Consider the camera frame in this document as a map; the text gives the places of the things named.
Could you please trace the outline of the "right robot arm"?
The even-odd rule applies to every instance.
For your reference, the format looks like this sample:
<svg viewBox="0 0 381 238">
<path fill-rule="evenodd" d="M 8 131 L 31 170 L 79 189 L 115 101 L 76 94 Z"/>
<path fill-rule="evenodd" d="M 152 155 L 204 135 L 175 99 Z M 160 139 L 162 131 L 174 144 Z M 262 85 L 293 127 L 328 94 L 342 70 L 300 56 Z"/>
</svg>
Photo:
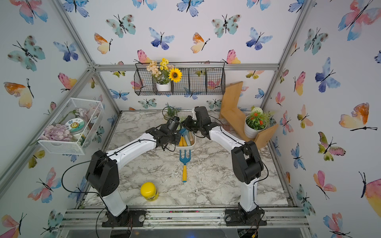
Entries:
<svg viewBox="0 0 381 238">
<path fill-rule="evenodd" d="M 256 202 L 258 183 L 261 173 L 267 166 L 263 163 L 257 145 L 253 141 L 245 142 L 227 132 L 221 124 L 210 119 L 206 107 L 195 107 L 195 119 L 186 117 L 181 126 L 188 131 L 198 133 L 212 140 L 231 153 L 232 168 L 235 177 L 241 183 L 241 195 L 238 207 L 225 210 L 227 226 L 252 226 L 257 229 L 266 226 L 264 209 Z"/>
</svg>

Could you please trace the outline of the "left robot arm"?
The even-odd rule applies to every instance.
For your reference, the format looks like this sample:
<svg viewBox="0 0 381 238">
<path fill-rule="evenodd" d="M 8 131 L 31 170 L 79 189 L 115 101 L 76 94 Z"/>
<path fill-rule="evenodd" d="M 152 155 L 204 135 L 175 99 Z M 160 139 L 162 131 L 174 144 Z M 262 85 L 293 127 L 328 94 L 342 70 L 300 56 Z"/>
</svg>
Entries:
<svg viewBox="0 0 381 238">
<path fill-rule="evenodd" d="M 179 125 L 178 116 L 168 118 L 165 124 L 146 130 L 124 146 L 108 152 L 98 150 L 92 155 L 85 178 L 105 205 L 107 220 L 102 222 L 103 227 L 131 227 L 134 224 L 134 215 L 118 190 L 119 171 L 148 151 L 159 147 L 166 150 L 169 144 L 177 145 L 181 138 L 177 130 Z"/>
</svg>

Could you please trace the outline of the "white storage box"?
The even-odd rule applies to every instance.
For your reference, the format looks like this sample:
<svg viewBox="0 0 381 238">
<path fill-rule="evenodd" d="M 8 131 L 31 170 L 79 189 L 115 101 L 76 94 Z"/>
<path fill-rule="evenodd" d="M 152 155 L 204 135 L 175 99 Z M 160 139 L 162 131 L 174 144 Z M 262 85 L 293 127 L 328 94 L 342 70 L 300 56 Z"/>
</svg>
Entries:
<svg viewBox="0 0 381 238">
<path fill-rule="evenodd" d="M 188 116 L 191 116 L 193 120 L 196 120 L 196 116 L 195 116 L 195 113 L 193 111 L 181 111 L 181 112 L 179 112 L 179 114 L 178 114 L 178 117 L 180 118 L 180 125 L 178 126 L 179 131 L 183 128 L 186 129 L 184 121 L 188 118 Z M 180 147 L 178 144 L 176 146 L 177 150 L 192 150 L 194 148 L 195 143 L 196 143 L 196 137 L 195 137 L 194 133 L 192 132 L 192 135 L 194 138 L 194 145 L 191 145 L 189 137 L 188 137 L 189 131 L 190 130 L 186 129 L 186 132 L 185 132 L 185 139 L 186 139 L 188 146 L 187 147 Z"/>
</svg>

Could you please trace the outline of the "green hand rake wooden handle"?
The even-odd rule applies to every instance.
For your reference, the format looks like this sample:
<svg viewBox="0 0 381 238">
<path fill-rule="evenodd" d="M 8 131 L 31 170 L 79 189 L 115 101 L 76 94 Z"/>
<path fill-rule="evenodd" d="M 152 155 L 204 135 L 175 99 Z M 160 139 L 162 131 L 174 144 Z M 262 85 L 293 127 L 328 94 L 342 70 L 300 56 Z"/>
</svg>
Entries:
<svg viewBox="0 0 381 238">
<path fill-rule="evenodd" d="M 188 137 L 189 137 L 191 145 L 194 145 L 194 138 L 193 138 L 192 132 L 190 131 L 188 132 Z"/>
</svg>

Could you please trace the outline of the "blue hand rake yellow handle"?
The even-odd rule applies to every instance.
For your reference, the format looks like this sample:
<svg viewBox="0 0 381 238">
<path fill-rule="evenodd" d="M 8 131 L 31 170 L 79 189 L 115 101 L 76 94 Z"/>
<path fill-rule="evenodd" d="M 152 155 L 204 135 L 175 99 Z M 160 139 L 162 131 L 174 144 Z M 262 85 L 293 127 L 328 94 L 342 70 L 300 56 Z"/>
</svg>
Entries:
<svg viewBox="0 0 381 238">
<path fill-rule="evenodd" d="M 180 162 L 183 164 L 183 182 L 187 182 L 187 163 L 191 160 L 191 150 L 180 150 Z"/>
</svg>

